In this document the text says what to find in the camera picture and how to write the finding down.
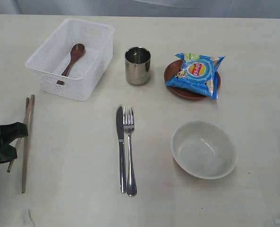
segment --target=knife handle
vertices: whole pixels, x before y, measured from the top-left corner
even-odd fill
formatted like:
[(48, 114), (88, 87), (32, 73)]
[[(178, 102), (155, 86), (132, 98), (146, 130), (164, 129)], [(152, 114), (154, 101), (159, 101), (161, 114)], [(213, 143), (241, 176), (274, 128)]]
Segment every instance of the knife handle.
[(124, 142), (119, 142), (119, 158), (120, 158), (120, 188), (121, 193), (126, 192), (126, 172), (125, 172), (125, 152), (124, 152)]

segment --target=chip bag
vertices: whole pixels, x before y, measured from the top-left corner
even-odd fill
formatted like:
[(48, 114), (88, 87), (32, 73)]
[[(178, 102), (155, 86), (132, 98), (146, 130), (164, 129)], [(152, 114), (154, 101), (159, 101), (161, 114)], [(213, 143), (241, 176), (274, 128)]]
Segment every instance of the chip bag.
[(193, 53), (178, 53), (176, 56), (183, 60), (182, 67), (165, 85), (217, 99), (216, 71), (225, 57), (214, 58)]

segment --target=knife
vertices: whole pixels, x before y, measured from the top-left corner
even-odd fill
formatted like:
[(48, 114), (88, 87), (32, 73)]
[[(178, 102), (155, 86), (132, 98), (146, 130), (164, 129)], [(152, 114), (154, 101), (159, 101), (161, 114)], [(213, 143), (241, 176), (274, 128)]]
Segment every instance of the knife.
[(123, 108), (119, 105), (117, 108), (117, 134), (119, 140), (119, 160), (120, 160), (120, 188), (121, 193), (126, 192), (126, 174), (125, 174), (125, 152), (124, 152), (124, 129), (123, 129)]

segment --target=red logo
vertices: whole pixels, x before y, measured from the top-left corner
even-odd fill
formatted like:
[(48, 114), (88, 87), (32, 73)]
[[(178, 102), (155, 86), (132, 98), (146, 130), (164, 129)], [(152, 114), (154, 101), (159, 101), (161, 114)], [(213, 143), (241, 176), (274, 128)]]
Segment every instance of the red logo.
[(200, 72), (200, 70), (201, 70), (201, 68), (202, 68), (202, 64), (200, 64), (200, 63), (195, 63), (195, 64), (194, 64), (194, 67), (193, 67), (193, 69), (192, 69), (192, 71), (191, 71), (191, 74), (193, 74), (194, 76), (198, 76), (198, 75), (199, 75), (199, 72)]

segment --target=basket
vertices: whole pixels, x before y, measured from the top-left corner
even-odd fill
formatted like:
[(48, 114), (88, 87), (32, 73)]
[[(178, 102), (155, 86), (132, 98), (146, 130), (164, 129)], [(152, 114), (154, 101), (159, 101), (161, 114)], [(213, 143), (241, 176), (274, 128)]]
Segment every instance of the basket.
[[(26, 61), (43, 91), (85, 101), (108, 67), (113, 55), (114, 27), (68, 18)], [(82, 43), (85, 54), (71, 68), (68, 77), (61, 76), (70, 61), (71, 48)]]

